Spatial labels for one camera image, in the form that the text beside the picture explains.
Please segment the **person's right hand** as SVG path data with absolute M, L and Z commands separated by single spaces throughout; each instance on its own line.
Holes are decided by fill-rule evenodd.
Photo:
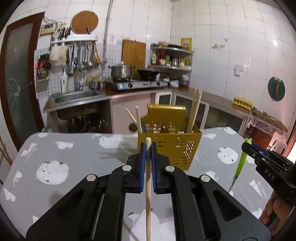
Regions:
M 271 218 L 271 215 L 275 213 L 280 220 L 279 225 L 283 226 L 293 210 L 294 206 L 289 205 L 287 202 L 280 198 L 276 199 L 276 192 L 273 191 L 259 220 L 263 224 L 267 224 L 267 222 Z

